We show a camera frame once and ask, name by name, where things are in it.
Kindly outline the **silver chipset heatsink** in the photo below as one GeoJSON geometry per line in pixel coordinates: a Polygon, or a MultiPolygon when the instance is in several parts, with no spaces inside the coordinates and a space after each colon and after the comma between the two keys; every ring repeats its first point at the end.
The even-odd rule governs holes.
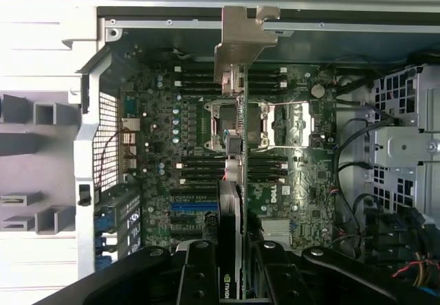
{"type": "Polygon", "coordinates": [[[264,240],[292,243],[289,219],[263,219],[261,221],[262,236],[264,240]]]}

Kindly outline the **blue expansion slot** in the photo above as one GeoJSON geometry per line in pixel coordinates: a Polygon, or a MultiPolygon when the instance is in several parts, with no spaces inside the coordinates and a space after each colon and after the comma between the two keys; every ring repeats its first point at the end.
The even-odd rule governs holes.
{"type": "Polygon", "coordinates": [[[170,211],[172,212],[216,212],[217,210],[217,202],[182,202],[170,205],[170,211]]]}

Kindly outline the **green motherboard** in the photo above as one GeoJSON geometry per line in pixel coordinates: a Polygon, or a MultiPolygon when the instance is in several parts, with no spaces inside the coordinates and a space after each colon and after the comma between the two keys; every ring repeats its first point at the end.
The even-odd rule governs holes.
{"type": "MultiPolygon", "coordinates": [[[[210,63],[156,63],[120,90],[120,136],[127,181],[142,190],[142,242],[176,247],[205,238],[213,211],[172,212],[172,203],[217,202],[225,152],[204,147],[210,113],[204,104],[223,96],[210,63]]],[[[314,120],[304,149],[248,146],[247,206],[263,219],[289,219],[291,245],[303,249],[331,240],[333,208],[325,203],[334,184],[336,97],[331,76],[317,65],[256,63],[248,72],[249,99],[269,104],[307,101],[314,120]],[[325,95],[311,95],[315,84],[325,95]]]]}

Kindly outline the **CPU socket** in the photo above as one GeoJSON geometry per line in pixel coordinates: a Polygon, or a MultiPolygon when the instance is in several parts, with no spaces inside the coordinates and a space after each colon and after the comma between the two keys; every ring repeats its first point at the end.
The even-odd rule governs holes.
{"type": "Polygon", "coordinates": [[[243,114],[233,99],[219,99],[204,104],[210,113],[210,138],[204,147],[219,153],[226,151],[225,132],[239,134],[244,127],[247,130],[247,144],[250,148],[267,150],[270,144],[270,123],[274,121],[274,112],[265,101],[251,101],[247,104],[246,122],[241,122],[243,114]]]}

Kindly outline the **open metal socket cover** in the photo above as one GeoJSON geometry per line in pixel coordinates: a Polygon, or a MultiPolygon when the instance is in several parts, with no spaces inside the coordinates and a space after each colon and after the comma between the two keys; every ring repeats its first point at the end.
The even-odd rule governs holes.
{"type": "Polygon", "coordinates": [[[268,148],[304,149],[310,146],[314,119],[307,101],[269,104],[268,109],[268,148]]]}

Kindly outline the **open dark PC case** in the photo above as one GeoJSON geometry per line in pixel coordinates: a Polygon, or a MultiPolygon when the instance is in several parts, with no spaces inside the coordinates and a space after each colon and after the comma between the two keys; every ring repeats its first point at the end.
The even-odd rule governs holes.
{"type": "MultiPolygon", "coordinates": [[[[144,247],[163,247],[142,242],[142,190],[126,180],[123,168],[120,90],[149,65],[210,63],[222,91],[214,55],[222,9],[135,15],[125,8],[99,9],[96,48],[80,70],[82,123],[74,142],[80,279],[144,247]]],[[[325,198],[333,208],[331,240],[303,249],[277,243],[297,256],[324,247],[376,269],[399,283],[401,305],[440,305],[440,226],[414,207],[385,210],[373,193],[370,160],[372,133],[397,123],[373,103],[375,81],[409,67],[440,65],[440,22],[402,13],[280,11],[263,30],[278,43],[252,65],[317,65],[331,76],[336,103],[334,184],[325,198]]],[[[175,253],[194,241],[214,243],[219,287],[218,186],[218,210],[204,226],[206,237],[163,248],[175,253]]],[[[219,295],[219,305],[269,305],[250,282],[251,246],[259,241],[271,240],[263,239],[261,220],[247,205],[245,297],[227,302],[219,295]]]]}

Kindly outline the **perforated metal disk bay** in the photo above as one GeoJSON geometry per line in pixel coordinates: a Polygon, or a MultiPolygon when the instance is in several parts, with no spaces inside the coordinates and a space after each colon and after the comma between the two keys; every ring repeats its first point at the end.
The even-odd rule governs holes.
{"type": "Polygon", "coordinates": [[[376,80],[371,99],[397,120],[371,135],[374,195],[385,210],[414,207],[440,226],[440,65],[376,80]]]}

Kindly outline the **grey parts rack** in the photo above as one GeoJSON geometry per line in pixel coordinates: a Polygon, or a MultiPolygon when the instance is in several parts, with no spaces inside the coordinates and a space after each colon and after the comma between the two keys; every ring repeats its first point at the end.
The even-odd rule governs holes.
{"type": "Polygon", "coordinates": [[[79,128],[80,109],[62,93],[0,92],[0,231],[75,229],[79,128]]]}

